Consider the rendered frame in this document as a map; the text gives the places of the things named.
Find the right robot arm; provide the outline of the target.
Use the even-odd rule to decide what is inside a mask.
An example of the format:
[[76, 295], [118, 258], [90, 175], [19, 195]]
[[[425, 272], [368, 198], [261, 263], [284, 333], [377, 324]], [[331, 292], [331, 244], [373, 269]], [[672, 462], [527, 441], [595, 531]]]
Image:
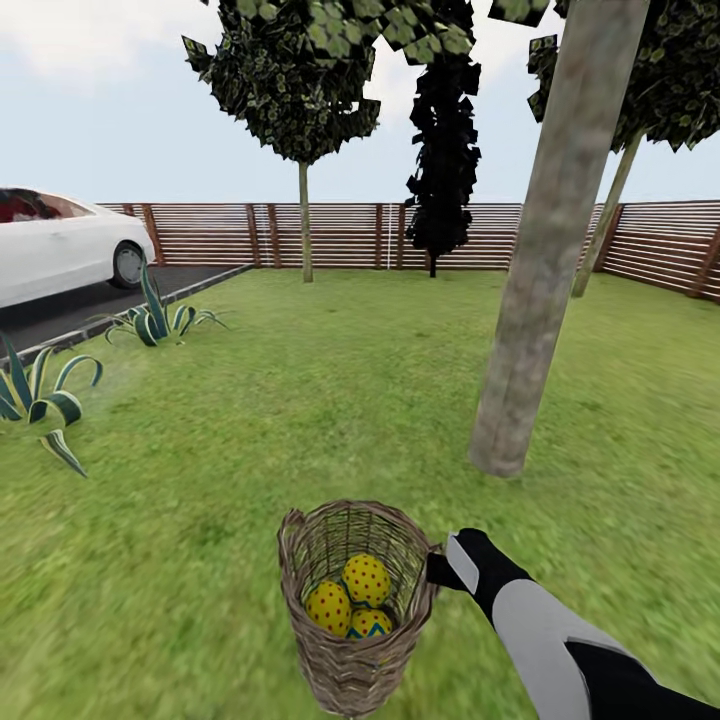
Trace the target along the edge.
[[539, 720], [720, 720], [720, 709], [663, 687], [618, 640], [578, 616], [482, 530], [427, 555], [427, 581], [464, 590], [507, 648]]

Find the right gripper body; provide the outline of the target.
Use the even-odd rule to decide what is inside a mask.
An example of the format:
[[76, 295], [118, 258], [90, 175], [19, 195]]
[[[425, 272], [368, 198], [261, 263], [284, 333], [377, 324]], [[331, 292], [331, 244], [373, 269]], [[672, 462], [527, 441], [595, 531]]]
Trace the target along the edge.
[[446, 555], [440, 555], [439, 553], [429, 553], [427, 555], [427, 581], [431, 583], [438, 583], [439, 585], [447, 586], [455, 590], [464, 590], [468, 592], [465, 584], [458, 584], [450, 574], [448, 574], [448, 568], [454, 572], [454, 569], [448, 565], [448, 559]]

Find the wicker basket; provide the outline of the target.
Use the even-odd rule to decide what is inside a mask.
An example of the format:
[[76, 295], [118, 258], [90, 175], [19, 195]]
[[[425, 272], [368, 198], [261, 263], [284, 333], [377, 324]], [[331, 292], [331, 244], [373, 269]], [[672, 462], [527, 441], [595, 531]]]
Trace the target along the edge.
[[[330, 518], [342, 514], [340, 542], [337, 537], [332, 539]], [[385, 529], [372, 530], [375, 518], [384, 523]], [[286, 539], [288, 526], [296, 530]], [[356, 536], [351, 537], [351, 532]], [[321, 711], [345, 720], [365, 720], [386, 705], [404, 678], [406, 665], [431, 617], [434, 600], [444, 590], [443, 585], [426, 579], [427, 555], [446, 555], [447, 547], [444, 542], [432, 544], [403, 510], [376, 500], [332, 500], [306, 516], [291, 507], [276, 536], [282, 568], [280, 587], [299, 652], [300, 673]], [[404, 554], [393, 550], [395, 543]], [[342, 556], [333, 557], [331, 551], [340, 547]], [[316, 558], [318, 550], [323, 556]], [[317, 585], [319, 569], [328, 573], [358, 553], [380, 559], [391, 575], [390, 599], [379, 609], [391, 620], [393, 633], [346, 640], [307, 617], [304, 594], [307, 587]], [[401, 595], [408, 598], [404, 610]]]

